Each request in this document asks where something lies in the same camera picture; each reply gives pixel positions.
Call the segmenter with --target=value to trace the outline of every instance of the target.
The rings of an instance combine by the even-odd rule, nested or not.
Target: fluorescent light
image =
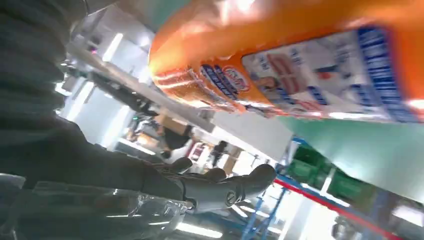
[[[269,217],[270,217],[270,215],[269,215],[269,214],[266,214],[266,213],[265,213],[265,212],[263,212],[263,211],[257,211],[257,212],[256,212],[256,215],[261,216],[261,217],[264,217],[264,218],[269,218]]]
[[[249,212],[249,213],[254,213],[255,212],[254,209],[252,209],[252,208],[250,208],[248,206],[240,206],[240,208],[243,209],[243,210],[245,210],[246,212]],[[269,218],[270,217],[269,214],[266,214],[263,211],[257,211],[256,212],[256,215],[261,216],[261,217],[264,217],[264,218]]]
[[[72,107],[70,108],[70,111],[66,117],[67,120],[69,121],[74,121],[75,118],[78,116],[78,114],[81,112],[81,109],[84,106],[84,102],[87,100],[87,98],[89,97],[91,91],[94,88],[94,83],[89,81],[87,83],[85,83],[84,87],[82,88],[81,92],[79,93],[79,95],[76,97]]]
[[[111,145],[114,139],[116,139],[121,132],[122,124],[129,112],[130,107],[127,105],[124,105],[119,109],[119,112],[110,123],[109,128],[107,129],[107,132],[104,135],[100,145],[105,148],[108,148]]]
[[[268,230],[269,230],[270,232],[273,232],[273,233],[276,233],[276,234],[281,234],[281,233],[283,232],[283,231],[281,231],[280,229],[275,228],[275,227],[272,227],[272,226],[268,227]]]
[[[106,216],[106,218],[136,218],[141,217],[141,215],[135,214],[135,215],[112,215],[112,216]]]
[[[240,206],[240,208],[243,209],[244,211],[249,212],[249,213],[254,213],[255,212],[255,210],[253,210],[252,208],[247,207],[247,206]]]
[[[248,217],[248,215],[244,212],[244,211],[242,211],[238,206],[236,206],[236,205],[232,205],[231,206],[231,208],[238,214],[238,215],[240,215],[240,216],[242,216],[243,218],[247,218]]]
[[[150,70],[149,67],[146,65],[141,69],[140,74],[138,75],[138,82],[139,83],[146,83],[150,78]]]
[[[140,46],[141,47],[145,47],[145,46],[147,46],[147,45],[149,45],[150,44],[150,37],[149,36],[146,36],[146,35],[144,35],[142,38],[141,38],[141,41],[140,41]]]
[[[164,224],[169,224],[169,223],[170,223],[169,221],[160,221],[160,222],[151,222],[151,223],[149,223],[149,225],[154,226],[154,225],[164,225]]]
[[[155,155],[156,154],[154,151],[150,151],[149,149],[142,147],[138,144],[135,144],[134,142],[130,142],[127,139],[120,138],[118,141],[122,144],[128,145],[128,146],[133,147],[135,149],[138,149],[142,152],[145,152],[146,154],[149,154],[149,155]]]
[[[121,43],[123,36],[124,35],[122,33],[118,33],[115,35],[106,52],[103,54],[103,57],[101,58],[103,61],[109,62],[112,59],[118,49],[119,43]]]
[[[334,173],[336,172],[336,168],[333,167],[330,170],[330,173],[328,174],[327,178],[324,181],[324,185],[322,185],[321,191],[319,192],[320,195],[324,195],[329,190],[330,184],[333,181]]]
[[[313,111],[313,112],[311,112],[310,113],[312,116],[315,116],[315,117],[321,117],[321,112],[317,112],[317,111]]]
[[[393,211],[393,215],[412,224],[423,227],[424,214],[418,209],[401,205]]]
[[[408,102],[408,105],[414,107],[416,109],[423,110],[424,109],[424,100],[411,100]]]
[[[54,88],[54,90],[55,90],[56,92],[58,92],[58,93],[60,93],[60,94],[64,95],[64,96],[66,96],[66,97],[69,97],[69,96],[72,94],[72,92],[70,92],[70,91],[66,91],[65,89],[63,89],[63,88],[62,88],[62,86],[63,86],[63,85],[64,85],[64,83],[63,83],[63,82],[56,83],[56,87]]]
[[[190,225],[190,224],[183,223],[183,222],[179,223],[178,226],[176,227],[176,229],[183,231],[183,232],[202,235],[202,236],[213,238],[213,239],[219,239],[223,236],[222,232],[214,231],[214,230],[210,230],[210,229],[206,229],[206,228],[198,227],[198,226],[194,226],[194,225]]]
[[[236,4],[238,9],[242,11],[243,13],[246,13],[251,8],[252,4],[255,0],[237,0]]]

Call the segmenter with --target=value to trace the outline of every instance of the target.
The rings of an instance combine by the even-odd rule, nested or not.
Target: person
[[[212,152],[210,153],[213,157],[212,166],[215,168],[218,164],[218,161],[224,155],[224,150],[228,146],[228,142],[219,141],[218,145],[213,147]]]
[[[71,29],[114,2],[1,2],[0,239],[150,238],[150,230],[173,231],[188,206],[193,213],[228,208],[276,176],[266,165],[220,182],[184,176],[91,144],[56,114]],[[150,225],[156,221],[168,225]]]
[[[193,127],[191,125],[187,125],[182,134],[179,134],[172,129],[160,125],[156,132],[161,137],[161,145],[163,148],[163,152],[161,152],[161,156],[164,159],[169,159],[172,155],[172,151],[180,149],[184,147],[187,142],[191,140],[196,140],[192,133]]]

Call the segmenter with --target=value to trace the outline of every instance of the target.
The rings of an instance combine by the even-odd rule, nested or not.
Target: ceiling light
[[[416,109],[424,110],[424,100],[411,100],[408,105]]]
[[[112,59],[118,49],[119,44],[121,43],[123,36],[124,35],[122,33],[118,33],[115,35],[106,52],[103,54],[103,57],[101,58],[103,61],[109,62]]]
[[[242,11],[243,13],[246,13],[251,8],[252,4],[255,0],[237,0],[237,7]]]
[[[155,155],[156,154],[154,151],[151,151],[151,150],[149,150],[149,149],[147,149],[145,147],[142,147],[142,146],[140,146],[138,144],[135,144],[134,142],[130,142],[127,139],[120,138],[118,141],[120,143],[122,143],[122,144],[128,145],[128,146],[130,146],[132,148],[135,148],[137,150],[140,150],[140,151],[142,151],[142,152],[144,152],[146,154],[149,154],[149,155]]]
[[[424,214],[418,209],[401,205],[393,211],[393,215],[412,224],[423,227]]]
[[[135,215],[112,215],[112,216],[106,216],[106,218],[136,218],[141,217],[141,215],[135,214]]]
[[[275,234],[281,234],[281,233],[283,232],[283,231],[281,231],[280,229],[275,228],[275,227],[272,227],[272,226],[268,227],[268,230],[269,230],[270,232],[275,233]]]
[[[66,96],[66,97],[71,96],[71,95],[72,95],[72,92],[70,92],[70,91],[66,91],[65,89],[63,89],[63,88],[62,88],[63,84],[64,84],[63,82],[56,83],[56,87],[54,88],[54,90],[55,90],[56,92],[58,92],[58,93],[60,93],[60,94],[64,95],[64,96]]]
[[[146,36],[146,35],[144,35],[142,38],[141,38],[141,41],[140,41],[140,46],[141,47],[145,47],[145,46],[147,46],[147,45],[149,45],[150,44],[150,37],[148,37],[148,36]]]
[[[254,213],[255,212],[255,210],[254,209],[252,209],[252,208],[250,208],[250,207],[247,207],[247,206],[240,206],[240,208],[241,209],[243,209],[244,211],[246,211],[246,212],[249,212],[249,213]],[[257,211],[256,212],[256,215],[258,215],[258,216],[261,216],[261,217],[264,217],[264,218],[269,218],[270,217],[270,215],[269,214],[266,214],[265,212],[263,212],[263,211]]]
[[[238,215],[240,215],[240,216],[242,216],[243,218],[247,218],[248,217],[248,215],[244,212],[244,211],[242,211],[238,206],[236,206],[236,205],[232,205],[231,206],[231,208],[238,214]]]
[[[94,88],[94,83],[89,81],[82,88],[81,92],[76,97],[72,107],[70,108],[69,114],[66,119],[69,121],[74,121],[78,114],[81,112],[81,109],[84,106],[87,98],[89,97],[91,91]]]
[[[177,225],[176,229],[183,231],[183,232],[202,235],[202,236],[214,238],[214,239],[219,239],[223,236],[222,232],[214,231],[214,230],[210,230],[210,229],[206,229],[206,228],[198,227],[198,226],[194,226],[194,225],[190,225],[190,224],[183,223],[183,222],[179,223]]]
[[[247,207],[247,206],[240,206],[240,208],[243,209],[244,211],[249,212],[249,213],[254,213],[255,212],[255,210],[253,210],[252,208]]]
[[[152,225],[152,226],[154,226],[154,225],[165,225],[165,224],[169,224],[170,222],[169,221],[160,221],[160,222],[151,222],[151,223],[149,223],[149,225]]]
[[[122,129],[122,124],[124,123],[125,118],[127,118],[127,115],[130,113],[130,110],[130,107],[127,105],[124,105],[119,109],[117,115],[110,123],[107,132],[104,134],[100,145],[105,148],[108,148],[112,144],[114,139],[118,138],[118,135]]]
[[[266,213],[265,213],[265,212],[263,212],[263,211],[257,211],[257,212],[256,212],[256,215],[261,216],[261,217],[264,217],[264,218],[269,218],[269,217],[270,217],[270,215],[269,215],[269,214],[266,214]]]

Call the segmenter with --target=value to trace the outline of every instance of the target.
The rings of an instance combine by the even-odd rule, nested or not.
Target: green panel
[[[358,199],[365,186],[367,186],[366,183],[351,178],[338,170],[334,174],[328,193],[338,199],[352,203]]]
[[[349,176],[424,202],[424,125],[280,120]]]

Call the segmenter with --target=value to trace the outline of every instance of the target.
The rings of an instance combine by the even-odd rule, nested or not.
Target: plastic wrap
[[[56,182],[20,190],[19,179],[2,179],[0,223],[18,219],[13,229],[22,239],[156,239],[175,230],[188,209],[186,202],[131,190]]]
[[[197,108],[423,121],[420,0],[194,0],[157,33],[155,84]]]

